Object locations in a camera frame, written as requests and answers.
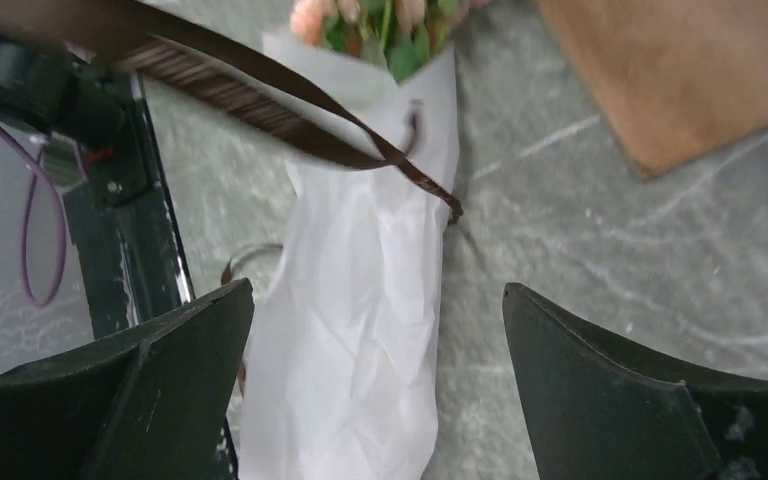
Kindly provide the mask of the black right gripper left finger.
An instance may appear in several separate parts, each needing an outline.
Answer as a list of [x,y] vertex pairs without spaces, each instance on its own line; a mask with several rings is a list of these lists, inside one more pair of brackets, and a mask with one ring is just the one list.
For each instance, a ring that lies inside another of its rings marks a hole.
[[235,280],[0,375],[0,479],[231,479],[225,419],[254,313]]

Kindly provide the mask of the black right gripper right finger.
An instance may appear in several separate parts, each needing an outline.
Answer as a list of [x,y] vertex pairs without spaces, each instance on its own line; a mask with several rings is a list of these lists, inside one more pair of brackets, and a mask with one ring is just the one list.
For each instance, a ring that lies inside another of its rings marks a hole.
[[503,319],[543,479],[768,479],[768,381],[693,364],[520,283]]

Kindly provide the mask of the white wrapping paper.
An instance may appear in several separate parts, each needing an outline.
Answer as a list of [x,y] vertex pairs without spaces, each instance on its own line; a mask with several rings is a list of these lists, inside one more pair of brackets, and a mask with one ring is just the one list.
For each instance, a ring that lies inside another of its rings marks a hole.
[[393,167],[286,159],[297,201],[244,363],[242,479],[418,479],[449,207]]

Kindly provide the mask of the brown satin ribbon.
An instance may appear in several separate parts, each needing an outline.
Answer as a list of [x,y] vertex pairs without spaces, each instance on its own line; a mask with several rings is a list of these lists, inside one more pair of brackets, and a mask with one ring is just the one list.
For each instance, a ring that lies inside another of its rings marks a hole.
[[[76,45],[106,67],[150,77],[309,156],[351,170],[394,166],[418,188],[463,214],[461,202],[409,159],[421,138],[394,146],[336,99],[272,58],[174,14],[139,1],[0,1],[0,34],[42,50]],[[372,156],[267,93],[272,88],[361,129]]]

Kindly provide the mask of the pink flower bouquet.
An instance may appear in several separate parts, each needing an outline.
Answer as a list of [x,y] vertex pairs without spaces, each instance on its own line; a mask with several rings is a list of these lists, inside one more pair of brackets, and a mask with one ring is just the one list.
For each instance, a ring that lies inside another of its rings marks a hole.
[[302,43],[385,68],[402,83],[440,53],[486,3],[473,0],[301,0],[288,27]]

